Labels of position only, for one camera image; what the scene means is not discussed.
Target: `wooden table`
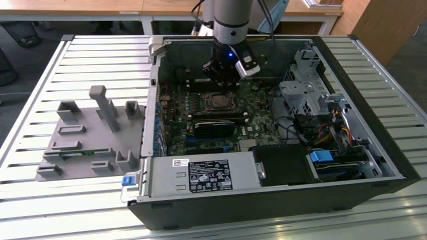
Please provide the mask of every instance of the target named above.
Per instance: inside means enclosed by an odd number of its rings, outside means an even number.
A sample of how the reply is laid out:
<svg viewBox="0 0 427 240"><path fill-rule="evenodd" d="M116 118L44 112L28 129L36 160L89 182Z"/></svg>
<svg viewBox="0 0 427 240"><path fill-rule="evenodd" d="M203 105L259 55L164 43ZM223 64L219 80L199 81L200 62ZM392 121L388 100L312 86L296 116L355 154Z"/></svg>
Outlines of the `wooden table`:
<svg viewBox="0 0 427 240"><path fill-rule="evenodd" d="M0 21L141 21L145 35L152 21L193 21L199 0L0 0ZM283 22L320 22L320 35L331 32L343 11L312 9L289 0Z"/></svg>
<svg viewBox="0 0 427 240"><path fill-rule="evenodd" d="M0 0L0 21L139 21L144 0Z"/></svg>
<svg viewBox="0 0 427 240"><path fill-rule="evenodd" d="M144 34L153 34L152 21L193 21L191 10L197 2L199 0L144 0L140 18ZM340 9L308 8L303 0L289 0L281 22L323 22L319 35L328 35L342 15Z"/></svg>

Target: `metal bracket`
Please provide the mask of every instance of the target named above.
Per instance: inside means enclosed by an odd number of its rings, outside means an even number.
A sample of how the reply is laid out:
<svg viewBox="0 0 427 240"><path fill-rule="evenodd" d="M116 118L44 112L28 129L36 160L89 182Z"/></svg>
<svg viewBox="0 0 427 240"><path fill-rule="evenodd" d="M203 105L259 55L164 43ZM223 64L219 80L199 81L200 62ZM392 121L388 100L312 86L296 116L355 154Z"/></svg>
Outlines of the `metal bracket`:
<svg viewBox="0 0 427 240"><path fill-rule="evenodd" d="M152 36L148 40L148 53L149 56L157 56L165 51L163 36Z"/></svg>

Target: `table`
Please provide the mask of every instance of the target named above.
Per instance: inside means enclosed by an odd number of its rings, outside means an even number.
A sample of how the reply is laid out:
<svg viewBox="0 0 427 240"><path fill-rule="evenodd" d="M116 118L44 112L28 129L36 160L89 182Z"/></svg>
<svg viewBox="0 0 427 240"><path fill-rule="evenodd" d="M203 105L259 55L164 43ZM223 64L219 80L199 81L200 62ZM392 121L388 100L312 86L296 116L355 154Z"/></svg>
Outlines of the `table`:
<svg viewBox="0 0 427 240"><path fill-rule="evenodd" d="M351 210L173 231L149 231L120 201L121 177L35 182L61 100L95 107L91 85L116 106L145 104L148 36L76 36L55 51L0 148L0 239L410 239L427 234L427 116L358 40L321 37L422 181ZM329 74L335 91L340 88Z"/></svg>
<svg viewBox="0 0 427 240"><path fill-rule="evenodd" d="M152 21L193 21L189 12L199 0L0 0L0 21L141 21L145 35ZM281 21L321 22L328 35L343 11L312 9L289 0Z"/></svg>
<svg viewBox="0 0 427 240"><path fill-rule="evenodd" d="M144 0L141 25L145 35L153 34L152 21L193 21L191 10L199 0ZM336 8L308 8L303 0L289 0L281 22L323 22L319 35L328 35L343 11Z"/></svg>
<svg viewBox="0 0 427 240"><path fill-rule="evenodd" d="M0 0L0 21L139 21L144 0Z"/></svg>

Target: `blue latch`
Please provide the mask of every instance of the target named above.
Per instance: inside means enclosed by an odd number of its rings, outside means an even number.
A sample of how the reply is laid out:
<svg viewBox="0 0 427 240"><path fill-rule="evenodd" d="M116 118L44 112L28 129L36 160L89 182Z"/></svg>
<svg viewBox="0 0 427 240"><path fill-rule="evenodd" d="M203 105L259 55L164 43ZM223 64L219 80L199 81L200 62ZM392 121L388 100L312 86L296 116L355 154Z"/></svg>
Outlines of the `blue latch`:
<svg viewBox="0 0 427 240"><path fill-rule="evenodd" d="M133 186L136 184L136 176L124 176L121 179L121 186Z"/></svg>
<svg viewBox="0 0 427 240"><path fill-rule="evenodd" d="M328 150L316 150L309 153L309 158L312 162L329 162L333 161L333 157Z"/></svg>

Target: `motherboard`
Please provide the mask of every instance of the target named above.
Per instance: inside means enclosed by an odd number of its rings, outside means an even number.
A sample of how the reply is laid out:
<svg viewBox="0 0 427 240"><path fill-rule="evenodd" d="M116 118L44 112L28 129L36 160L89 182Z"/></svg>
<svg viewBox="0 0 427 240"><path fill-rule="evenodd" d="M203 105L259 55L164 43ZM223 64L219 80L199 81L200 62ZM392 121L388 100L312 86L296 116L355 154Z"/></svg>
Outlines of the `motherboard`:
<svg viewBox="0 0 427 240"><path fill-rule="evenodd" d="M195 80L199 86L208 81ZM208 90L191 84L161 86L167 155L247 152L280 144L269 111L272 87L253 78L240 80L233 91Z"/></svg>

